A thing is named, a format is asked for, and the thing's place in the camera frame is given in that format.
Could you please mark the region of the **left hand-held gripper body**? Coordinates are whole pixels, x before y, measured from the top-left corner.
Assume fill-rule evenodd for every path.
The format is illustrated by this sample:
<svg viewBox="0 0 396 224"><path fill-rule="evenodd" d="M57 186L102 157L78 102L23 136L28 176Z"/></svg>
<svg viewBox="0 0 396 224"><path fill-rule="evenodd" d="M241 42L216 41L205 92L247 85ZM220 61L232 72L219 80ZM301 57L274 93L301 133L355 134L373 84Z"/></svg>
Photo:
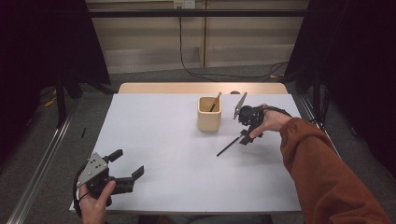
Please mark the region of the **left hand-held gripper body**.
<svg viewBox="0 0 396 224"><path fill-rule="evenodd" d="M109 174L108 164L111 162L107 156L101 157L97 152L93 152L88 158L80 175L77 175L76 187L86 185L89 192L99 196L106 184L112 180L116 182L112 195L132 192L134 189L134 179L129 177L116 178Z"/></svg>

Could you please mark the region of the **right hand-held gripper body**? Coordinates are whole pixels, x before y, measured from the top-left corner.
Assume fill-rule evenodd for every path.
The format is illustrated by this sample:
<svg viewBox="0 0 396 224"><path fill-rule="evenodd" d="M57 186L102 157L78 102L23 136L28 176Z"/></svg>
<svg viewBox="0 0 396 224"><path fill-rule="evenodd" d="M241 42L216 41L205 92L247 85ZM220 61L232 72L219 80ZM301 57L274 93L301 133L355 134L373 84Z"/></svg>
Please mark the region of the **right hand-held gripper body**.
<svg viewBox="0 0 396 224"><path fill-rule="evenodd" d="M238 119L242 125L248 126L247 131L250 133L262 124L263 111L259 107L244 105L247 95L248 94L245 92L237 103L234 109L233 118Z"/></svg>

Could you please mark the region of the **black square-headed makeup brush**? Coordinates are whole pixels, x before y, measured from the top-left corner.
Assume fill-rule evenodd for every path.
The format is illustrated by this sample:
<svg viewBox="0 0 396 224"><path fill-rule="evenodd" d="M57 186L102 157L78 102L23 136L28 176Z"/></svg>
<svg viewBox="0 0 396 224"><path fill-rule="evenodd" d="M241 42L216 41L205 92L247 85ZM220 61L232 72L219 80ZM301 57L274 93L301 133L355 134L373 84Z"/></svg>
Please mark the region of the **black square-headed makeup brush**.
<svg viewBox="0 0 396 224"><path fill-rule="evenodd" d="M237 136L230 144L228 144L224 149L222 149L216 156L219 157L222 153L224 153L229 147L231 147L235 142L237 142L240 138L244 137L243 134Z"/></svg>

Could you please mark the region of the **beige square cup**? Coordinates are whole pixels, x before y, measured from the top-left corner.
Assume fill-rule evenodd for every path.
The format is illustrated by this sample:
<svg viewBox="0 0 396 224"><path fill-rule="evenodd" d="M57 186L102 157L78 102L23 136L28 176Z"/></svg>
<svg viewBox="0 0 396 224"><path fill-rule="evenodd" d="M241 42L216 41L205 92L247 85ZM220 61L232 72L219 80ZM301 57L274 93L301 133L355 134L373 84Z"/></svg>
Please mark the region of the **beige square cup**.
<svg viewBox="0 0 396 224"><path fill-rule="evenodd" d="M213 112L209 112L216 97L201 97L197 103L197 127L202 132L216 132L221 122L221 100Z"/></svg>

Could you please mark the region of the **makeup brush with orange bristles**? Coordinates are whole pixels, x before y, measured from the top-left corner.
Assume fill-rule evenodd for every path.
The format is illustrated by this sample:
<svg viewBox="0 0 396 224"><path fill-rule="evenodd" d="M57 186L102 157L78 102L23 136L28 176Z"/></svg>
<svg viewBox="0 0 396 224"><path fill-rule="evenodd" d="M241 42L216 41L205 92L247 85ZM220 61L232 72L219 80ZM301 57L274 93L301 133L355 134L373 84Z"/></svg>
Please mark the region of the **makeup brush with orange bristles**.
<svg viewBox="0 0 396 224"><path fill-rule="evenodd" d="M219 94L217 95L217 97L215 98L214 103L212 104L212 106L210 107L209 112L213 112L215 109L216 104L219 102L219 98L221 96L222 92L219 92Z"/></svg>

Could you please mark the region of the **person's right hand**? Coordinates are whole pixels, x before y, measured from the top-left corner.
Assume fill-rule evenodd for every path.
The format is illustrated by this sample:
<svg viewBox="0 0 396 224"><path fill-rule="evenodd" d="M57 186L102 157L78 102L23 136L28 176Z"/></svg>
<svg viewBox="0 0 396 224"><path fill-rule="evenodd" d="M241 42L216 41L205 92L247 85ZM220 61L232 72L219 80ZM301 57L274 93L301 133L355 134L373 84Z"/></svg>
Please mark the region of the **person's right hand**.
<svg viewBox="0 0 396 224"><path fill-rule="evenodd" d="M279 132L282 127L291 119L291 116L271 110L266 104L261 105L261 109L263 110L264 114L263 122L259 127L250 132L250 138L256 138L261 133L266 131Z"/></svg>

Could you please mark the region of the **person's left hand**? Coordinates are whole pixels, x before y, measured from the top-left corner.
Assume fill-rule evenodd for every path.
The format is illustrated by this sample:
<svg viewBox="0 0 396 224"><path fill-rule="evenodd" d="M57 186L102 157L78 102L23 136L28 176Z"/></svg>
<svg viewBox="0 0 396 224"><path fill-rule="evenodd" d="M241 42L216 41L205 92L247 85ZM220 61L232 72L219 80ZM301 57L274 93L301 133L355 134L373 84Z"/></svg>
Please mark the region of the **person's left hand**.
<svg viewBox="0 0 396 224"><path fill-rule="evenodd" d="M108 182L98 197L91 195L86 185L82 185L79 188L78 193L82 224L106 223L106 201L115 187L115 181Z"/></svg>

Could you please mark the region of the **white table sheet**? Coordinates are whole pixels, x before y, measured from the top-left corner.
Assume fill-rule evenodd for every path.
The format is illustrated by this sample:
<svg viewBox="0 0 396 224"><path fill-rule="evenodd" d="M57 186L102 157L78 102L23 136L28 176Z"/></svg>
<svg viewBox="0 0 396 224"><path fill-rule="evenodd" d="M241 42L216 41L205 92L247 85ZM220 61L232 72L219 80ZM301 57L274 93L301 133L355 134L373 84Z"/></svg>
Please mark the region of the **white table sheet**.
<svg viewBox="0 0 396 224"><path fill-rule="evenodd" d="M197 127L197 94L127 94L113 97L94 147L101 156L123 155L109 165L115 177L140 166L145 173L131 193L115 195L111 212L230 214L296 212L294 182L284 167L278 133L265 133L243 146L233 112L236 94L220 97L219 129Z"/></svg>

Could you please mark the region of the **black metal stand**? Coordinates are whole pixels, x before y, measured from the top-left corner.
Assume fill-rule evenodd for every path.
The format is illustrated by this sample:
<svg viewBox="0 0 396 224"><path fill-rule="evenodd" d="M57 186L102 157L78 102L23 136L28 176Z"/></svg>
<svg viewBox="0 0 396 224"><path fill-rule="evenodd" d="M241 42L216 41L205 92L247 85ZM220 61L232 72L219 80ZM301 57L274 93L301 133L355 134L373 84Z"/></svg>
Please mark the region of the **black metal stand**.
<svg viewBox="0 0 396 224"><path fill-rule="evenodd" d="M58 124L60 128L65 124L67 119L66 103L65 103L65 91L72 98L80 98L82 96L82 88L79 86L80 83L88 84L89 86L103 92L104 94L115 94L116 91L106 87L100 82L94 81L92 78L77 75L72 72L62 72L55 76L55 90L58 107Z"/></svg>
<svg viewBox="0 0 396 224"><path fill-rule="evenodd" d="M313 109L316 120L320 119L320 71L316 68L313 85Z"/></svg>

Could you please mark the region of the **black curtain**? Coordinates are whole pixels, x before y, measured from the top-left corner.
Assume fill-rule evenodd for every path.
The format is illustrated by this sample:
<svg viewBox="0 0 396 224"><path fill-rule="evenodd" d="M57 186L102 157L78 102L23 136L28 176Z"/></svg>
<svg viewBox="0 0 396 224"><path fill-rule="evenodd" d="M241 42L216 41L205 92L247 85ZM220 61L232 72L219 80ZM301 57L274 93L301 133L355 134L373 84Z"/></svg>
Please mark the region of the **black curtain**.
<svg viewBox="0 0 396 224"><path fill-rule="evenodd" d="M86 0L0 0L0 164L57 80L110 82Z"/></svg>
<svg viewBox="0 0 396 224"><path fill-rule="evenodd" d="M327 87L396 177L396 0L309 0L285 77Z"/></svg>

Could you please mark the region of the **black horizontal bar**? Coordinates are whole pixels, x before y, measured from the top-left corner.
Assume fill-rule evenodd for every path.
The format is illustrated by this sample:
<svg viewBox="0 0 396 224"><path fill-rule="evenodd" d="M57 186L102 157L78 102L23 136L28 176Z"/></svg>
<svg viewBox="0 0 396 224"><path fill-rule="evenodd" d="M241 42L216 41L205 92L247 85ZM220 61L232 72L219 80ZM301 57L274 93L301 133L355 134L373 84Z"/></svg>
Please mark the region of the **black horizontal bar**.
<svg viewBox="0 0 396 224"><path fill-rule="evenodd" d="M304 17L306 9L91 9L93 18L157 18L157 17Z"/></svg>

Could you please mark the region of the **aluminium floor rail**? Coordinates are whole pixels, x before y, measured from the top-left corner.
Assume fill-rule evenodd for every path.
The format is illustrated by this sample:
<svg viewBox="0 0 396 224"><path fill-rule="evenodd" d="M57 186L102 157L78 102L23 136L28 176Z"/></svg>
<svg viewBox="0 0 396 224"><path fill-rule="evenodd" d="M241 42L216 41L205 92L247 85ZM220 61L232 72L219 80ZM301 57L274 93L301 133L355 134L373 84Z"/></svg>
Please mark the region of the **aluminium floor rail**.
<svg viewBox="0 0 396 224"><path fill-rule="evenodd" d="M311 102L309 101L309 99L306 96L301 96L300 100L301 100L304 110L308 116L308 120L311 123L313 123L314 125L316 125L319 129L321 129L326 134L326 136L328 138L330 138L327 130L325 129L324 124L321 121L319 121L317 119L317 117L314 115L314 108L313 108Z"/></svg>
<svg viewBox="0 0 396 224"><path fill-rule="evenodd" d="M64 121L56 129L43 158L35 169L34 175L29 181L27 187L19 198L16 206L14 207L10 217L7 220L7 224L23 224L32 205L35 201L35 197L38 194L42 182L47 175L49 167L60 147L64 136L68 130L70 122L76 112L77 106L73 105L67 112Z"/></svg>

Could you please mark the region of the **white wall outlet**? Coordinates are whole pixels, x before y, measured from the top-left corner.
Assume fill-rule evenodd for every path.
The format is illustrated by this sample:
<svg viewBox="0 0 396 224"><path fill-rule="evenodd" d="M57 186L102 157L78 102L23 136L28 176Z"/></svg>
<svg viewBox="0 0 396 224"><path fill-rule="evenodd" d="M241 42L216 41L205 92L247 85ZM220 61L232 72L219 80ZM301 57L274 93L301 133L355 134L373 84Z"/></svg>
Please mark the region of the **white wall outlet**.
<svg viewBox="0 0 396 224"><path fill-rule="evenodd" d="M195 0L173 0L176 9L195 9Z"/></svg>

